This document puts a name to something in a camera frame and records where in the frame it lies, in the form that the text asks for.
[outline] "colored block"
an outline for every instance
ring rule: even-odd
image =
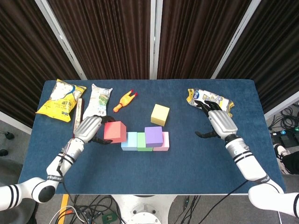
[[[151,113],[151,117],[150,117],[151,123],[164,126],[168,113],[169,113],[168,107],[155,104],[154,110]]]
[[[104,128],[104,139],[112,143],[127,141],[127,127],[121,121],[107,122]]]
[[[127,141],[121,143],[124,151],[137,151],[137,132],[127,132]]]
[[[145,146],[161,147],[163,144],[162,127],[145,127]]]
[[[163,145],[161,147],[154,147],[153,151],[168,151],[169,149],[169,133],[162,132],[163,135]]]
[[[137,133],[137,151],[153,151],[153,147],[145,146],[145,133]]]

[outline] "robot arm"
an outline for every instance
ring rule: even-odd
[[[74,139],[70,139],[62,151],[47,167],[47,180],[34,177],[23,183],[0,187],[0,211],[18,206],[23,198],[31,198],[39,203],[49,201],[55,194],[57,186],[63,181],[66,172],[84,150],[84,144],[95,140],[101,144],[103,141],[95,138],[101,124],[114,121],[112,117],[88,117],[84,119],[74,132]]]
[[[195,101],[201,107],[213,126],[213,131],[206,134],[195,132],[201,138],[220,137],[225,140],[225,147],[246,180],[255,182],[248,192],[250,202],[259,209],[280,211],[299,217],[299,193],[284,194],[264,171],[255,156],[237,136],[237,126],[229,115],[222,111],[218,104]]]

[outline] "chip bag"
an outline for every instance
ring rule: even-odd
[[[189,92],[189,96],[187,97],[186,100],[190,105],[196,106],[197,103],[194,102],[195,100],[201,101],[204,104],[205,104],[205,100],[216,102],[223,111],[226,111],[230,117],[233,117],[233,115],[230,113],[230,109],[234,106],[234,102],[231,101],[230,99],[224,98],[215,93],[206,90],[201,90],[198,88],[188,89],[188,92]]]
[[[88,107],[83,114],[83,120],[93,115],[106,116],[106,105],[110,98],[112,89],[113,88],[100,88],[95,84],[92,84],[92,93],[90,95]]]
[[[84,86],[68,84],[57,79],[49,100],[36,113],[69,122],[69,113],[85,90]]]

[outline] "table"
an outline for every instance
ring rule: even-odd
[[[122,151],[120,144],[85,145],[84,152],[65,175],[71,194],[226,194],[244,182],[244,178],[219,138],[201,139],[194,131],[211,130],[210,122],[186,98],[188,88],[201,88],[233,100],[233,120],[265,171],[283,189],[262,107],[252,80],[245,79],[173,79],[173,80],[66,80],[87,87],[82,98],[88,105],[91,85],[111,88],[108,115],[121,120],[127,131],[144,132],[155,126],[150,115],[155,104],[170,108],[163,131],[169,132],[168,152]],[[38,108],[48,100],[55,81],[44,84]],[[138,96],[118,113],[113,108],[120,98],[134,89]],[[32,177],[46,178],[46,168],[72,135],[74,111],[69,123],[37,114],[28,153],[19,182]],[[103,136],[103,128],[98,132]],[[247,183],[236,193],[247,193]],[[64,193],[59,186],[57,193]]]

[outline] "brown curtain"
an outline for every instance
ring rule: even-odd
[[[163,0],[157,78],[210,78],[251,0]]]
[[[34,1],[0,1],[0,111],[31,127],[43,84],[79,79]]]
[[[217,78],[249,78],[264,112],[299,91],[299,1],[263,0]]]
[[[150,0],[48,0],[88,79],[147,79]]]

